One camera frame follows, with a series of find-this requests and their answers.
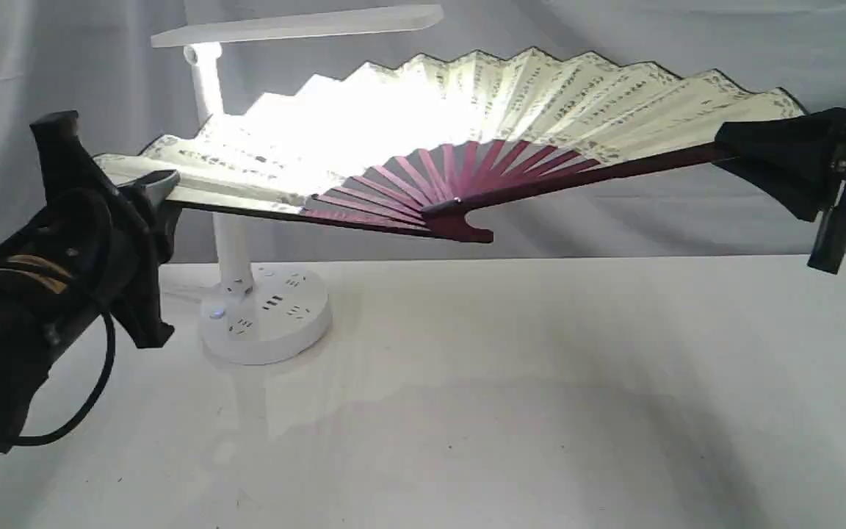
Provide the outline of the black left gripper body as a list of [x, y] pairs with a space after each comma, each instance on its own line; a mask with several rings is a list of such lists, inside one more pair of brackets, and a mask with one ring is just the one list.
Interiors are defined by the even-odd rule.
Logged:
[[61, 195], [0, 245], [0, 292], [64, 350], [108, 309], [138, 348], [174, 334], [162, 320], [159, 268], [174, 251], [181, 208], [125, 191]]

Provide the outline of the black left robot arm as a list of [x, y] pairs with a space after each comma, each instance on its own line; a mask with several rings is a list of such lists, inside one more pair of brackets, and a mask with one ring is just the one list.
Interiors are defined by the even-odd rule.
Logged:
[[[175, 170], [117, 185], [85, 150], [79, 114], [64, 110], [30, 125], [45, 206], [0, 243], [0, 454], [59, 441], [103, 395], [121, 324], [135, 346], [160, 348], [174, 328], [162, 320], [160, 267], [173, 256], [181, 208], [167, 202]], [[51, 368], [96, 321], [104, 323], [103, 368], [66, 424], [26, 436], [32, 400]]]

